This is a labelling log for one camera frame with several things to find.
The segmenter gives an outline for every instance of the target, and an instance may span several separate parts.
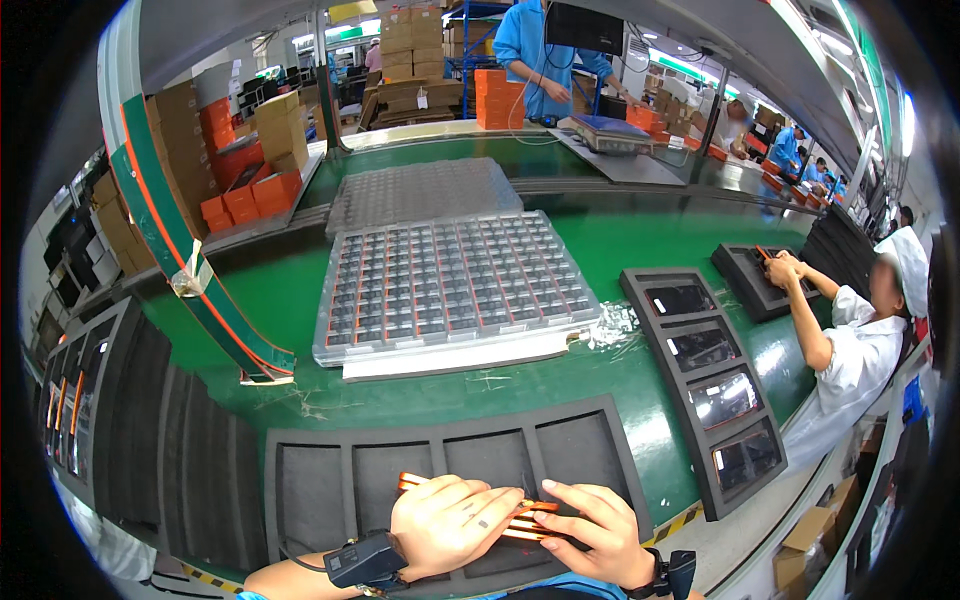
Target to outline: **digital scale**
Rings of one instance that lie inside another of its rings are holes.
[[[574,114],[572,129],[593,152],[611,156],[636,156],[652,143],[650,134],[620,119]]]

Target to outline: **green metal frame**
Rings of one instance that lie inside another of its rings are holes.
[[[120,193],[156,264],[172,280],[193,253],[194,239],[174,203],[147,123],[137,52],[139,23],[140,0],[131,0],[101,37],[97,57],[100,111]],[[200,253],[197,261],[199,268],[206,259]],[[258,334],[216,275],[202,293],[180,298],[248,382],[292,380],[293,352],[277,348]]]

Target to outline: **transparent plastic tray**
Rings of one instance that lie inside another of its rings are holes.
[[[523,201],[496,161],[437,160],[347,175],[326,234],[500,210],[523,210]]]
[[[542,211],[338,233],[314,359],[420,352],[584,329],[600,305]]]

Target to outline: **yellow hazard stripe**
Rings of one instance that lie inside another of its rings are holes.
[[[216,586],[217,588],[220,588],[223,591],[228,591],[230,593],[240,593],[241,591],[243,591],[243,588],[241,588],[238,584],[235,584],[230,581],[224,581],[222,579],[217,579],[213,575],[210,575],[209,573],[204,573],[203,571],[200,571],[190,566],[189,564],[185,564],[183,566],[183,572],[189,575],[190,577],[193,577],[194,579],[199,579],[205,584]]]
[[[660,528],[654,532],[652,540],[645,541],[643,546],[652,546],[656,543],[666,540],[670,536],[674,535],[680,531],[684,525],[695,519],[704,511],[704,505],[699,502],[690,508],[688,508],[683,513],[675,516],[672,521],[668,523],[663,523]]]

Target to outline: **hand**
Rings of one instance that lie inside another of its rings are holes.
[[[409,583],[480,558],[507,529],[507,516],[522,499],[518,488],[491,490],[489,484],[456,475],[435,477],[405,492],[390,520],[409,565],[400,577]]]
[[[771,258],[763,263],[767,268],[767,278],[779,288],[786,289],[791,281],[799,281],[800,276],[790,263],[782,258]]]
[[[636,515],[623,498],[600,486],[568,486],[549,479],[544,479],[542,484],[545,492],[580,509],[590,519],[542,511],[534,513],[534,519],[540,525],[572,536],[593,548],[581,552],[560,538],[541,541],[540,545],[558,561],[578,575],[625,589],[642,588],[653,581],[654,556],[640,546]]]
[[[565,87],[545,77],[540,78],[540,87],[547,93],[554,102],[566,104],[570,102],[570,92]]]
[[[643,103],[640,102],[637,98],[634,98],[625,91],[620,92],[620,97],[627,101],[628,107],[642,107]]]
[[[805,262],[801,262],[797,259],[796,256],[787,252],[786,250],[781,250],[777,252],[777,258],[785,262],[786,264],[793,267],[793,270],[797,272],[797,276],[800,279],[803,279],[807,275],[807,266]]]

